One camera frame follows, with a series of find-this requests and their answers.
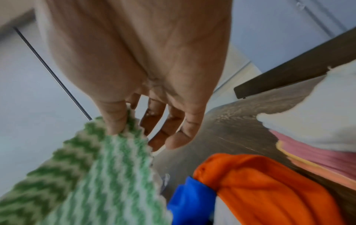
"blue cloth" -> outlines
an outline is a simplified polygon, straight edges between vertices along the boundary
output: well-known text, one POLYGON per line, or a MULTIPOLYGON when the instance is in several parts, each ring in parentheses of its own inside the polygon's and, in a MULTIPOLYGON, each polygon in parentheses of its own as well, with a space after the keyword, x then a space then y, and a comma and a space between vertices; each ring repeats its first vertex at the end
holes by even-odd
POLYGON ((167 205, 173 213, 172 225, 205 225, 214 212, 215 199, 213 189, 188 177, 167 205))

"black wire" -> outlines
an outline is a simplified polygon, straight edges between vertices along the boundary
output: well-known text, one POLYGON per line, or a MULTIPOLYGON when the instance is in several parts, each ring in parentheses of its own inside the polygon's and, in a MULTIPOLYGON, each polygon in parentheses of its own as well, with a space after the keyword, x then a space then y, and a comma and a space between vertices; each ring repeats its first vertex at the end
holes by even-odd
POLYGON ((73 102, 79 107, 79 109, 84 113, 84 115, 92 120, 91 116, 86 112, 86 110, 82 107, 82 105, 77 101, 77 99, 72 95, 72 93, 67 89, 67 87, 62 83, 62 81, 57 77, 57 75, 53 72, 53 70, 47 65, 47 63, 43 60, 43 58, 38 54, 38 52, 32 47, 32 45, 27 41, 27 39, 23 36, 23 34, 14 27, 16 33, 21 37, 21 39, 27 44, 27 46, 31 49, 31 51, 37 56, 37 58, 41 61, 44 67, 48 70, 48 72, 53 76, 53 78, 59 83, 59 85, 63 88, 63 90, 69 95, 69 97, 73 100, 73 102))

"white cloth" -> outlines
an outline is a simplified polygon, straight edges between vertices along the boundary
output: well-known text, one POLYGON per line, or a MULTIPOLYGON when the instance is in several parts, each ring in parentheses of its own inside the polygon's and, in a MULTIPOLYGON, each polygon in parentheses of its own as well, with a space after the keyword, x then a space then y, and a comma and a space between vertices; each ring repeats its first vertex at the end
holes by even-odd
POLYGON ((214 225, 241 225, 219 196, 215 200, 214 225))
POLYGON ((356 60, 329 71, 294 108, 257 120, 316 148, 356 152, 356 60))

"hand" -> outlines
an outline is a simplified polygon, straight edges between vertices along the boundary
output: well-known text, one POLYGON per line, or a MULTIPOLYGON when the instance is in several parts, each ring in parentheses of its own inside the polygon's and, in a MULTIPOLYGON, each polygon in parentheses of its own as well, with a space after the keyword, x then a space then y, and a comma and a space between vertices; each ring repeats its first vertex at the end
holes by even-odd
POLYGON ((148 135, 166 104, 153 150, 190 142, 221 76, 232 1, 39 0, 37 21, 57 65, 99 108, 109 134, 126 125, 141 95, 148 135), (180 124, 185 122, 176 133, 180 124))

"wooden surface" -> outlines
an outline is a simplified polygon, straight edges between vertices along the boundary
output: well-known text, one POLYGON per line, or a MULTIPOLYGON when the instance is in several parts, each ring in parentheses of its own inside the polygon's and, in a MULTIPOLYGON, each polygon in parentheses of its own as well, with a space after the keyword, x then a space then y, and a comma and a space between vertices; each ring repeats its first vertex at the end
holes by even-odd
POLYGON ((238 99, 324 75, 356 59, 356 28, 234 88, 238 99))
POLYGON ((171 175, 163 195, 170 199, 176 187, 214 153, 258 154, 270 157, 326 187, 340 205, 346 221, 355 224, 356 191, 295 167, 276 149, 277 138, 256 120, 259 113, 277 113, 292 108, 323 78, 271 90, 210 111, 190 144, 172 151, 164 150, 155 157, 154 167, 158 172, 171 175))

